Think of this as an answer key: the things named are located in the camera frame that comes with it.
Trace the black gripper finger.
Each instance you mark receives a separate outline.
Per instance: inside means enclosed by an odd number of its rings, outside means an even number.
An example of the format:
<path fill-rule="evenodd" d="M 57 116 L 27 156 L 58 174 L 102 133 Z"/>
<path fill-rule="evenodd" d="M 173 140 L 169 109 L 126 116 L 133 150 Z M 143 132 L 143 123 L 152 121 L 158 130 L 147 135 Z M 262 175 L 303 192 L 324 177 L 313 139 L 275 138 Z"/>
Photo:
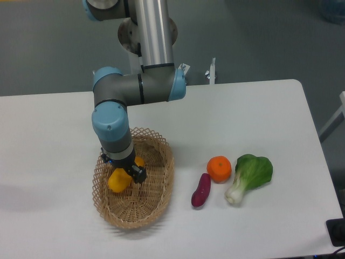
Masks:
<path fill-rule="evenodd" d="M 133 164 L 125 168 L 125 172 L 132 177 L 135 183 L 143 183 L 147 178 L 146 169 L 143 166 Z"/>

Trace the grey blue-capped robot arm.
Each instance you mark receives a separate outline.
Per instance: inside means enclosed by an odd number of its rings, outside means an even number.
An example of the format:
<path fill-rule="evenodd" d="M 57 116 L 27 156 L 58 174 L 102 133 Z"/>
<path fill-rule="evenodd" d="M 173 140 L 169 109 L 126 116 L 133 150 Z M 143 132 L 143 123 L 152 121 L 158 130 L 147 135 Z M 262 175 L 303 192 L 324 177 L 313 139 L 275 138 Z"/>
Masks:
<path fill-rule="evenodd" d="M 93 21 L 129 18 L 138 27 L 136 54 L 140 73 L 124 75 L 115 67 L 93 76 L 92 126 L 101 143 L 101 157 L 142 183 L 146 170 L 135 162 L 128 106 L 180 100 L 186 95 L 185 74 L 175 68 L 167 1 L 83 1 Z"/>

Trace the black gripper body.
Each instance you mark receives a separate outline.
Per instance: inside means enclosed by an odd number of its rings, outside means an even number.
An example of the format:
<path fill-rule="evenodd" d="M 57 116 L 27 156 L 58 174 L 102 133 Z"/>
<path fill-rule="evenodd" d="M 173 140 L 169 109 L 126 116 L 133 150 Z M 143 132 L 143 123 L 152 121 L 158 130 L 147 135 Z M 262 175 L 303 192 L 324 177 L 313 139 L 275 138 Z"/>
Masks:
<path fill-rule="evenodd" d="M 119 153 L 111 153 L 102 147 L 100 157 L 104 163 L 110 164 L 114 168 L 123 168 L 128 170 L 136 165 L 136 153 L 134 147 L 128 147 L 126 150 Z"/>

